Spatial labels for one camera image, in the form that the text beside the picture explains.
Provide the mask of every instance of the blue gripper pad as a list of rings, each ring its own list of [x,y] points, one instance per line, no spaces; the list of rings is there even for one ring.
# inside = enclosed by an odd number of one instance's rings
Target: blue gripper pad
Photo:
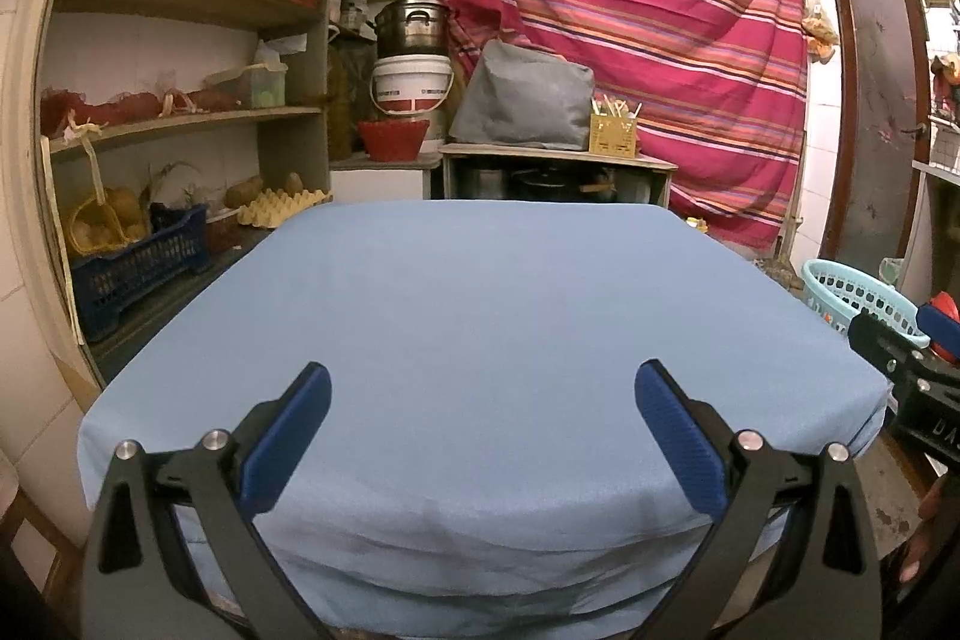
[[[299,387],[241,467],[237,504],[247,518],[274,508],[330,410],[332,389],[325,366],[307,365],[295,384]]]
[[[645,362],[635,382],[637,410],[664,453],[693,509],[716,523],[727,510],[724,463],[707,436],[677,398],[659,362]]]
[[[941,313],[933,304],[924,304],[917,311],[917,325],[948,353],[960,356],[960,323]]]

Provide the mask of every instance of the metal pot lid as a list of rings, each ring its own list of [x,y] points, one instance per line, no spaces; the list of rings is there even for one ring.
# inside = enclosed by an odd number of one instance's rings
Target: metal pot lid
[[[383,9],[381,9],[381,11],[379,12],[379,14],[378,14],[376,17],[377,17],[378,19],[381,18],[381,17],[387,17],[387,15],[390,15],[390,13],[392,12],[392,10],[402,9],[403,7],[406,7],[406,6],[414,6],[414,7],[416,7],[416,6],[431,6],[431,7],[434,7],[435,9],[443,9],[443,10],[445,10],[445,11],[449,11],[449,7],[448,7],[446,4],[444,4],[443,1],[437,1],[437,0],[399,0],[399,1],[391,1],[390,4],[387,4],[385,7],[383,7]]]

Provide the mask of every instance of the red striped fabric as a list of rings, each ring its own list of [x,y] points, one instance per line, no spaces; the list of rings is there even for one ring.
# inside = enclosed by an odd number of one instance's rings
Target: red striped fabric
[[[680,167],[673,209],[776,239],[803,144],[803,0],[445,1],[467,73],[494,36],[591,67],[599,92],[643,101],[643,151]]]

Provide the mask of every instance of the gray cover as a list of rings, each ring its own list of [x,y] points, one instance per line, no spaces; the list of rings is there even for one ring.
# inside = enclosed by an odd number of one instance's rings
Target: gray cover
[[[450,136],[474,145],[585,150],[592,97],[590,68],[491,39]]]

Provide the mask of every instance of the wooden box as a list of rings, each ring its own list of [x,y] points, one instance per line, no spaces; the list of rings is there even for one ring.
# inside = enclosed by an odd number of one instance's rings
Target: wooden box
[[[590,116],[590,152],[617,158],[637,156],[637,121],[609,115]]]

